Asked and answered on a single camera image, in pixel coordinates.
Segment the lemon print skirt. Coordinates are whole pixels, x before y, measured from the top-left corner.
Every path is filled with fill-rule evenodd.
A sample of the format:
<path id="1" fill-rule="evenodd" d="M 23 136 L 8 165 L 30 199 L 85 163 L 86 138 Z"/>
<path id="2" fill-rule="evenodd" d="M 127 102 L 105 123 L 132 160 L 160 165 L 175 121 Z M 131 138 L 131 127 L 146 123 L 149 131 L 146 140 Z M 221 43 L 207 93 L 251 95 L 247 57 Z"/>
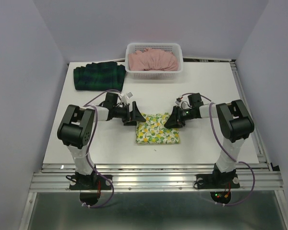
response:
<path id="1" fill-rule="evenodd" d="M 149 115 L 141 113 L 145 122 L 136 125 L 136 139 L 138 145 L 146 144 L 179 144 L 180 136 L 177 128 L 165 128 L 164 124 L 170 117 L 169 113 Z"/>

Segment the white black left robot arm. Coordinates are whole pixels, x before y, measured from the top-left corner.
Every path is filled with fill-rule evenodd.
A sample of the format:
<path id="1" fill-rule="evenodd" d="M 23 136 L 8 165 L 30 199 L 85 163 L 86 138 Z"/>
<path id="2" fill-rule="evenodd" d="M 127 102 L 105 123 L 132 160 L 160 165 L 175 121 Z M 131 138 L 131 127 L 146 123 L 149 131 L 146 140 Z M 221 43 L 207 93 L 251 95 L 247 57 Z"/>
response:
<path id="1" fill-rule="evenodd" d="M 57 137 L 70 151 L 75 164 L 75 173 L 66 176 L 70 190 L 112 190 L 112 175 L 97 173 L 89 149 L 99 121 L 119 118 L 125 126 L 145 122 L 136 102 L 128 103 L 131 97 L 132 93 L 121 95 L 106 92 L 104 101 L 98 106 L 68 105 L 57 130 Z"/>

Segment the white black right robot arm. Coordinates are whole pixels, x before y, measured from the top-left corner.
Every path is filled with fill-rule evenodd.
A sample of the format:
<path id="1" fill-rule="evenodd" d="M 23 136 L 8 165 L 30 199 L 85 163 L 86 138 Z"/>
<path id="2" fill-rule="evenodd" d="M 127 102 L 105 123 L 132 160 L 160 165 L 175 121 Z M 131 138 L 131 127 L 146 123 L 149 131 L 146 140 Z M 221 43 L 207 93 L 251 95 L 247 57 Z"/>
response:
<path id="1" fill-rule="evenodd" d="M 176 105 L 165 123 L 165 128 L 182 128 L 186 121 L 208 118 L 211 122 L 218 120 L 223 141 L 216 139 L 221 148 L 218 160 L 211 174 L 197 174 L 195 189 L 231 189 L 239 188 L 240 182 L 236 174 L 236 163 L 244 141 L 254 131 L 254 122 L 242 100 L 230 103 L 204 104 L 199 93 L 187 93 L 188 108 L 183 107 L 183 99 L 176 99 Z"/>

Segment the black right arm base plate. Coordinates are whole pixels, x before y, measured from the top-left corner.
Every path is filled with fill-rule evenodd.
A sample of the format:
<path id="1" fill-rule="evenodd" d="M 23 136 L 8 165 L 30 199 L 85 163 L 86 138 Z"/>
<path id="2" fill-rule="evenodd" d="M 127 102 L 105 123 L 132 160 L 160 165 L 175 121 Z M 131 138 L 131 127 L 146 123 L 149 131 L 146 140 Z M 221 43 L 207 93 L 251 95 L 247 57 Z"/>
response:
<path id="1" fill-rule="evenodd" d="M 193 187 L 197 190 L 210 189 L 214 202 L 228 205 L 232 197 L 231 190 L 240 188 L 240 182 L 235 173 L 197 174 Z"/>

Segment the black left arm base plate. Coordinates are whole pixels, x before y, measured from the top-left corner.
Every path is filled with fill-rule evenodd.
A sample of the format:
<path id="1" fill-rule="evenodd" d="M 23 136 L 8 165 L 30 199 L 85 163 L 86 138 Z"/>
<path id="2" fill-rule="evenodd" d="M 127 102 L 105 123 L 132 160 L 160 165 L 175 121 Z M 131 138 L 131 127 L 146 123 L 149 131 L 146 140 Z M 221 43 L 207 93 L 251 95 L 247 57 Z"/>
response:
<path id="1" fill-rule="evenodd" d="M 79 199 L 82 206 L 87 208 L 99 208 L 105 206 L 114 195 L 114 186 L 112 184 L 112 175 L 100 176 L 94 172 L 91 175 L 82 175 L 76 173 L 67 175 L 65 178 L 69 181 L 71 191 L 79 191 Z M 111 191 L 110 197 L 99 202 L 102 191 Z"/>

